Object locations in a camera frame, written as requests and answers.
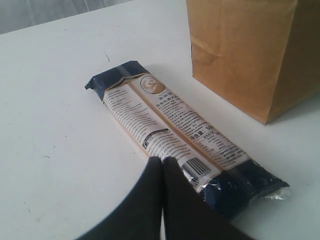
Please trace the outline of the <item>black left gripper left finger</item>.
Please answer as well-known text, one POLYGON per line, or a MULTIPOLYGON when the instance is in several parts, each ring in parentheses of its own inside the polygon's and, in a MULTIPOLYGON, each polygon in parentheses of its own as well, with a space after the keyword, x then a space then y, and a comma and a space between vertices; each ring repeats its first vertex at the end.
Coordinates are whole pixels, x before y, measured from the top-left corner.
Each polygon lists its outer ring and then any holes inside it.
POLYGON ((150 157, 124 200, 79 240, 159 240, 163 206, 163 168, 150 157))

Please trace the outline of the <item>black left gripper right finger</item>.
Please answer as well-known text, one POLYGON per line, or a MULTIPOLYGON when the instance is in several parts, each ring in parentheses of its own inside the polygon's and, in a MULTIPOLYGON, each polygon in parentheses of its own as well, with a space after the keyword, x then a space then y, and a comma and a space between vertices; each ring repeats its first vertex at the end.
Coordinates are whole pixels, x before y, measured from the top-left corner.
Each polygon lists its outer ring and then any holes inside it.
POLYGON ((173 157, 162 161, 167 240, 251 240, 208 206, 189 184, 173 157))

